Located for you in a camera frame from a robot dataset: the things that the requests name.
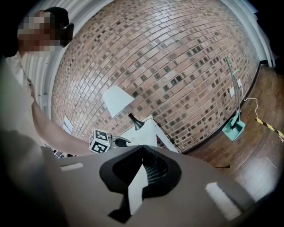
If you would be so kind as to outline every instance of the lampshade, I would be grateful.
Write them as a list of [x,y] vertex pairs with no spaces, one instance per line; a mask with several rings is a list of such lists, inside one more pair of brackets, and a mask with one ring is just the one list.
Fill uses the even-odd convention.
[[112,118],[124,107],[130,104],[134,98],[118,86],[112,86],[103,94],[103,100]]

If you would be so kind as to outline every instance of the man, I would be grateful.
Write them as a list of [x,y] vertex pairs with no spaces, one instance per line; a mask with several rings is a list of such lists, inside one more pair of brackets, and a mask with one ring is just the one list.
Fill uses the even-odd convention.
[[87,142],[68,134],[45,116],[36,102],[34,87],[21,64],[21,58],[26,53],[37,54],[54,50],[59,45],[68,45],[74,28],[73,24],[69,24],[68,12],[63,8],[52,7],[26,17],[18,25],[16,21],[5,30],[3,54],[10,69],[1,64],[4,65],[4,73],[0,78],[0,127],[16,130],[43,145],[40,137],[49,146],[64,153],[92,154]]

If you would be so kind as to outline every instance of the wall socket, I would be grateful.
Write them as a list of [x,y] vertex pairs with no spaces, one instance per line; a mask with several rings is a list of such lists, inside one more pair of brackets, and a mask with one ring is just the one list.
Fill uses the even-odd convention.
[[232,87],[232,88],[230,89],[230,95],[231,95],[231,97],[233,97],[234,94],[235,94],[235,89]]
[[239,86],[239,88],[241,87],[241,79],[238,79],[238,86]]

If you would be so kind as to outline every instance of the baseboard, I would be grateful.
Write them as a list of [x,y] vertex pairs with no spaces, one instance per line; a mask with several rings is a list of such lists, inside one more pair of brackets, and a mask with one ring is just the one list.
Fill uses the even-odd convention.
[[[255,76],[254,76],[254,79],[253,79],[253,81],[252,81],[252,84],[251,84],[251,86],[250,86],[250,88],[249,88],[247,94],[245,95],[245,98],[247,98],[247,97],[250,95],[250,93],[251,93],[251,91],[252,91],[252,88],[254,87],[254,84],[255,84],[255,82],[256,82],[257,76],[258,76],[258,74],[259,74],[260,66],[261,66],[261,65],[266,65],[266,64],[268,64],[268,61],[267,61],[267,60],[264,60],[264,61],[260,61],[260,62],[259,62],[258,68],[257,68],[257,71],[256,71],[256,74],[255,74]],[[244,100],[241,101],[240,106],[242,107],[243,104],[244,104]],[[190,153],[194,152],[195,150],[197,150],[198,148],[200,148],[201,146],[203,146],[203,145],[204,145],[205,143],[207,143],[209,140],[213,139],[215,136],[217,136],[217,134],[218,134],[219,132],[222,131],[222,128],[229,122],[229,120],[230,120],[233,116],[235,116],[235,113],[233,113],[232,116],[229,117],[228,120],[226,120],[226,122],[224,122],[224,124],[222,124],[215,132],[213,132],[213,133],[212,133],[210,136],[208,136],[205,140],[203,140],[203,141],[200,142],[199,144],[196,144],[194,147],[192,147],[192,148],[190,148],[190,149],[184,151],[182,154],[185,154],[185,155],[190,154]]]

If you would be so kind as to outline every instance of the wooden floor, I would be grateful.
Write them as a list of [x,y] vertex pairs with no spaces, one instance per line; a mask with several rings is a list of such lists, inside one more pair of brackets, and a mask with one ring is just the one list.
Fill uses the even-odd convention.
[[[284,76],[262,66],[249,95],[257,98],[259,119],[284,132]],[[223,132],[189,155],[214,166],[231,165],[220,169],[238,181],[255,200],[273,190],[282,170],[284,143],[278,134],[255,121],[255,100],[241,108],[245,131],[232,143]]]

